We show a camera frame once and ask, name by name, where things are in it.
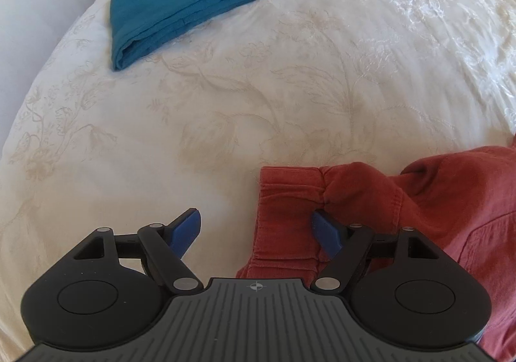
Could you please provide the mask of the red pants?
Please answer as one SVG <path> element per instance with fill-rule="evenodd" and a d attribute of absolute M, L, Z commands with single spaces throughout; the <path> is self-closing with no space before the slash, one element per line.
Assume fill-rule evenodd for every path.
<path fill-rule="evenodd" d="M 266 166 L 261 170 L 252 254 L 240 278 L 312 282 L 328 258 L 311 232 L 323 209 L 380 234 L 412 227 L 488 291 L 491 318 L 482 348 L 515 358 L 515 149 L 484 146 L 426 157 L 387 176 L 361 162 Z"/>

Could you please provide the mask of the cream floral bedspread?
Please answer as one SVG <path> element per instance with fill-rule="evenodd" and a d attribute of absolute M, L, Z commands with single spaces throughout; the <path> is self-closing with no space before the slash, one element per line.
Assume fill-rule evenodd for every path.
<path fill-rule="evenodd" d="M 423 157 L 515 131 L 515 0 L 259 0 L 126 70 L 111 0 L 54 49 L 1 156 L 1 358 L 32 341 L 28 287 L 98 227 L 198 208 L 186 264 L 232 277 L 251 254 L 263 166 Z"/>

